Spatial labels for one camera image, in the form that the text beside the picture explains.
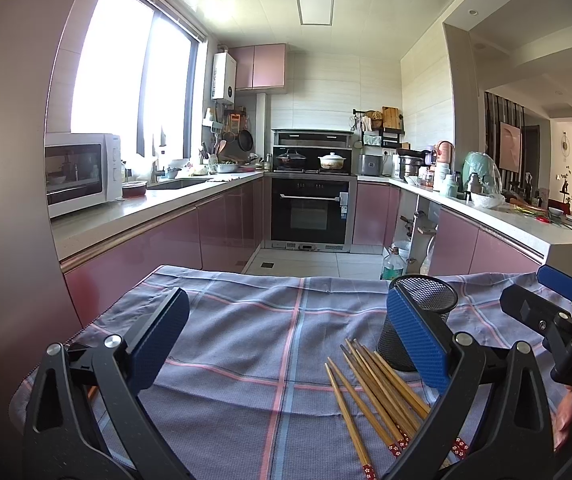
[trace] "black mesh cup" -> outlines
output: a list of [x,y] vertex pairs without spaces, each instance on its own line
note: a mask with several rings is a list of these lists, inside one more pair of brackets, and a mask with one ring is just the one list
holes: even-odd
[[[396,286],[402,286],[419,308],[435,316],[440,316],[444,321],[448,319],[448,314],[455,308],[459,299],[455,289],[448,283],[421,274],[399,276],[390,282],[388,288],[390,290]],[[412,359],[410,359],[402,340],[395,331],[394,323],[395,320],[390,322],[386,316],[377,342],[377,352],[395,370],[416,372]]]

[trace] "recessed light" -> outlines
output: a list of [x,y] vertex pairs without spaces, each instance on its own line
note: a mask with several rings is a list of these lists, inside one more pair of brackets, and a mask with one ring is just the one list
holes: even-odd
[[301,25],[333,25],[335,0],[297,0]]

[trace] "microwave oven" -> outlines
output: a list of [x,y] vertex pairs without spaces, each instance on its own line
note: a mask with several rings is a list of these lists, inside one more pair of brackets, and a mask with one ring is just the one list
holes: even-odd
[[121,196],[121,149],[112,134],[46,134],[50,218]]

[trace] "pink cabinet door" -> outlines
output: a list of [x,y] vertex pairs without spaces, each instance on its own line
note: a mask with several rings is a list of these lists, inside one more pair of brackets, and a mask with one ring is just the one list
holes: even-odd
[[390,247],[395,237],[395,229],[397,228],[397,218],[399,215],[399,202],[401,200],[402,190],[397,186],[390,186],[390,195],[388,199],[388,215],[386,220],[386,232],[384,234],[384,246]]
[[226,202],[223,196],[197,207],[203,270],[226,270]]
[[248,259],[243,250],[242,191],[234,188],[224,195],[226,202],[226,246],[228,259],[223,269],[226,272],[241,272]]
[[263,178],[253,181],[253,205],[255,214],[255,247],[263,240]]
[[429,274],[431,276],[468,274],[478,233],[479,228],[473,222],[442,208]]
[[255,252],[255,197],[253,183],[242,186],[242,246],[245,265]]
[[255,48],[241,46],[231,48],[228,54],[237,62],[237,76],[235,77],[235,90],[253,87],[253,64],[255,63]]
[[253,88],[286,85],[286,45],[256,45]]
[[352,243],[383,245],[390,197],[388,184],[357,184],[357,207]]
[[477,272],[536,272],[540,264],[484,231],[479,232],[470,273]]
[[100,254],[66,273],[66,285],[84,327],[161,265],[201,268],[197,211]]

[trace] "human hand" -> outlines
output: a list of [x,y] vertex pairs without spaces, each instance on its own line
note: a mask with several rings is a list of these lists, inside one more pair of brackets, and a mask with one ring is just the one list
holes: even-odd
[[553,423],[553,446],[555,451],[566,442],[570,434],[572,422],[572,386],[566,387],[569,391],[557,407],[557,416]]

